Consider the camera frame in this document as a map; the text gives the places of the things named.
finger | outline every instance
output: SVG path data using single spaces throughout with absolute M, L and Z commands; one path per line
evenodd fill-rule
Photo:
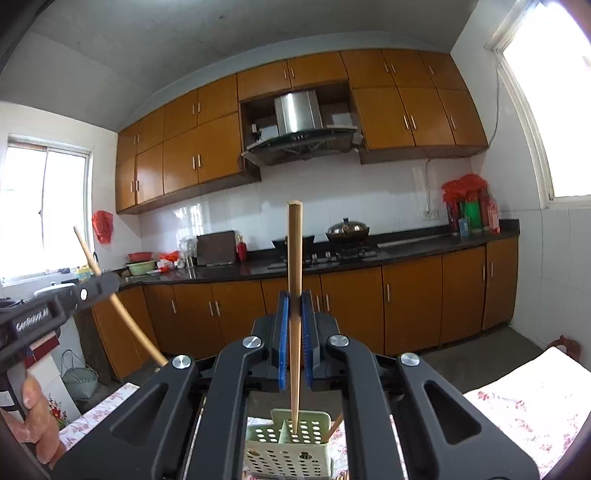
M 41 435 L 41 439 L 37 442 L 37 460 L 43 465 L 49 463 L 59 446 L 60 429 L 57 426 L 57 420 L 51 418 L 45 432 Z
M 52 418 L 47 408 L 47 400 L 44 396 L 41 396 L 39 401 L 29 410 L 25 420 L 25 424 L 31 432 L 31 442 L 37 443 L 41 439 Z
M 10 431 L 12 432 L 12 434 L 18 442 L 22 443 L 31 441 L 31 432 L 24 423 L 21 423 L 1 408 L 0 413 L 2 413 L 2 417 L 4 418 L 6 425 L 8 425 L 8 428 L 10 429 Z
M 60 442 L 60 444 L 57 446 L 57 451 L 56 451 L 55 455 L 51 459 L 51 462 L 49 462 L 49 468 L 53 469 L 56 465 L 56 462 L 61 457 L 63 457 L 65 452 L 66 452 L 66 446 L 62 442 Z
M 33 408 L 43 396 L 39 382 L 32 375 L 27 375 L 25 381 L 22 383 L 21 391 L 22 402 L 26 408 Z

chopstick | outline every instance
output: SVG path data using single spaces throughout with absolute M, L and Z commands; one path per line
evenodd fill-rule
M 74 232 L 76 233 L 76 236 L 78 237 L 78 241 L 80 242 L 80 246 L 82 247 L 82 250 L 84 250 L 84 255 L 86 256 L 86 260 L 88 261 L 88 265 L 90 266 L 90 268 L 92 269 L 94 274 L 96 276 L 100 277 L 100 275 L 101 275 L 100 268 L 96 264 L 95 259 L 93 258 L 92 254 L 90 253 L 90 250 L 88 249 L 88 245 L 86 245 L 84 237 L 82 237 L 82 234 L 80 233 L 80 231 L 78 230 L 77 227 L 74 227 Z M 123 322 L 125 323 L 125 325 L 129 329 L 129 331 L 137 339 L 137 341 L 145 348 L 145 350 L 154 359 L 154 361 L 160 367 L 163 367 L 164 365 L 166 365 L 168 363 L 168 361 L 166 360 L 166 357 L 160 353 L 160 351 L 150 341 L 150 339 L 146 336 L 146 334 L 142 331 L 142 329 L 139 328 L 138 324 L 135 323 L 135 320 L 129 314 L 129 312 L 127 311 L 127 309 L 123 305 L 123 303 L 121 303 L 121 300 L 119 299 L 119 297 L 115 293 L 112 293 L 111 296 L 109 296 L 109 300 L 113 304 L 113 307 L 115 308 L 117 313 L 119 313 L 119 316 L 123 319 Z
M 301 351 L 301 269 L 302 269 L 302 214 L 301 202 L 288 204 L 287 271 L 290 296 L 290 388 L 291 424 L 297 433 L 300 414 L 300 351 Z

cabinet door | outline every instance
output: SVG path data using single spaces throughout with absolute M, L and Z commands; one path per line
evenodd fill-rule
M 138 153 L 145 152 L 164 140 L 164 107 L 149 113 L 139 121 Z
M 266 278 L 261 281 L 262 293 L 265 297 L 265 309 L 267 315 L 272 315 L 277 311 L 277 301 L 279 293 L 287 291 L 287 278 Z M 322 289 L 320 287 L 319 275 L 304 275 L 301 279 L 302 290 L 311 290 L 312 306 L 315 312 L 322 312 Z
M 486 244 L 486 300 L 484 329 L 513 318 L 517 291 L 517 238 L 506 238 Z
M 485 247 L 443 255 L 440 343 L 453 342 L 482 330 L 485 261 Z
M 452 126 L 456 145 L 487 146 L 488 140 L 470 93 L 466 90 L 438 89 L 438 91 Z
M 136 122 L 127 128 L 124 128 L 117 137 L 117 165 L 126 161 L 129 157 L 135 157 L 137 154 L 139 123 Z
M 197 124 L 202 125 L 238 111 L 236 75 L 199 87 L 197 94 Z
M 115 167 L 115 210 L 120 212 L 135 205 L 135 157 Z
M 283 92 L 291 88 L 285 60 L 275 61 L 255 69 L 238 73 L 238 100 Z
M 173 286 L 148 285 L 144 287 L 144 293 L 160 349 L 172 355 L 185 353 L 186 344 Z
M 441 330 L 441 255 L 382 267 L 386 355 L 436 346 Z
M 173 290 L 182 325 L 178 334 L 185 353 L 196 359 L 217 355 L 222 351 L 223 339 L 210 284 L 177 284 Z
M 233 113 L 197 127 L 199 183 L 240 172 L 240 124 Z
M 327 273 L 320 279 L 325 311 L 336 318 L 340 332 L 384 353 L 382 269 Z
M 135 190 L 138 203 L 164 194 L 162 184 L 162 143 L 140 153 L 137 157 Z
M 266 315 L 260 280 L 212 283 L 212 292 L 225 344 L 249 336 L 255 319 Z
M 192 90 L 164 105 L 164 139 L 197 126 L 197 90 Z
M 199 183 L 196 140 L 197 127 L 164 141 L 164 193 Z
M 353 90 L 369 150 L 414 147 L 413 134 L 396 87 Z
M 400 88 L 399 91 L 418 147 L 455 145 L 437 90 Z
M 434 88 L 431 76 L 416 50 L 382 50 L 396 86 Z
M 347 81 L 347 70 L 337 51 L 289 59 L 287 66 L 293 88 Z
M 390 87 L 394 79 L 381 50 L 343 50 L 351 88 Z
M 464 79 L 449 53 L 421 51 L 420 55 L 437 88 L 467 90 Z

range hood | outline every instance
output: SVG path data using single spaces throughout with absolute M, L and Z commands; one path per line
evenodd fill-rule
M 361 145 L 357 127 L 322 124 L 314 90 L 275 98 L 279 136 L 260 140 L 242 156 L 259 167 L 345 153 Z

bag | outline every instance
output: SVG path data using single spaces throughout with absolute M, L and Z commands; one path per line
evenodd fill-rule
M 66 370 L 66 373 L 61 376 L 61 380 L 64 382 L 72 400 L 88 400 L 95 393 L 99 385 L 99 376 L 88 365 L 85 368 L 74 367 L 74 357 L 81 362 L 82 359 L 72 350 L 66 350 L 61 355 L 60 373 L 63 372 L 64 356 L 68 352 L 72 354 L 72 367 Z

